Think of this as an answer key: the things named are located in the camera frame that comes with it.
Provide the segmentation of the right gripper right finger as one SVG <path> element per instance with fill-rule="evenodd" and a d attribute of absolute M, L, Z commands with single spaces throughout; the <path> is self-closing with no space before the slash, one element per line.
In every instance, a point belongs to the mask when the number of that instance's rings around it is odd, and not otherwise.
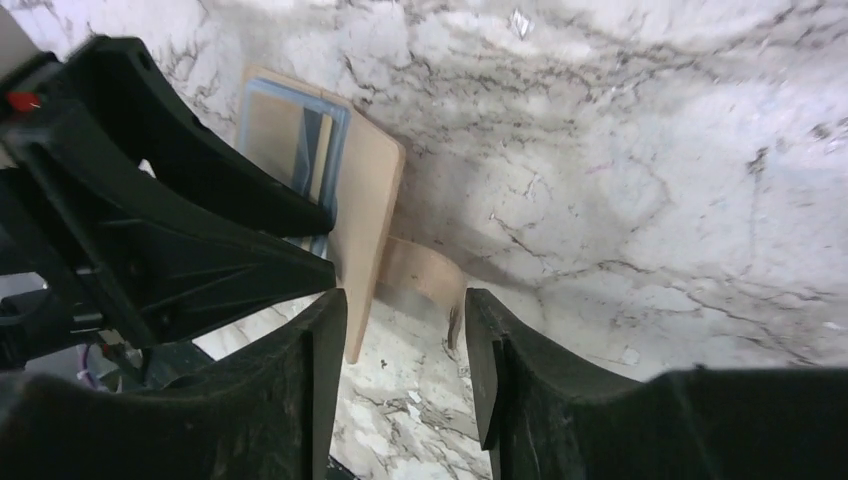
<path fill-rule="evenodd" d="M 465 298 L 480 443 L 497 479 L 843 479 L 843 368 L 671 370 L 639 382 Z"/>

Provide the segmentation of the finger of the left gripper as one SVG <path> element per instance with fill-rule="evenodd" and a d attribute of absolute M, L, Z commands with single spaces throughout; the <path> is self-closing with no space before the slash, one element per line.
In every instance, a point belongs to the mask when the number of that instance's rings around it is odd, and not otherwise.
<path fill-rule="evenodd" d="M 137 37 L 88 39 L 65 72 L 83 103 L 160 182 L 227 220 L 277 237 L 327 234 L 329 213 L 271 177 L 207 128 Z"/>

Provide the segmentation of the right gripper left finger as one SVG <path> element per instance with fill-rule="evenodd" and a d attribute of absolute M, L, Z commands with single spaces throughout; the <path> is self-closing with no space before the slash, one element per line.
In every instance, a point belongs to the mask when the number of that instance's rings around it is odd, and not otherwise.
<path fill-rule="evenodd" d="M 5 479 L 321 479 L 347 299 L 324 293 L 280 328 L 161 390 L 105 393 L 46 374 L 1 379 Z"/>

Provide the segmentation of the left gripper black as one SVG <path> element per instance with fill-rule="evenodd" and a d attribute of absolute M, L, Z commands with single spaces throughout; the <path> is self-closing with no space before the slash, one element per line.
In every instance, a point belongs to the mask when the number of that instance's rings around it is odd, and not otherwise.
<path fill-rule="evenodd" d="M 329 261 L 140 169 L 152 70 L 143 52 L 40 54 L 1 86 L 1 271 L 45 282 L 1 303 L 4 367 L 95 331 L 189 340 L 336 285 Z"/>

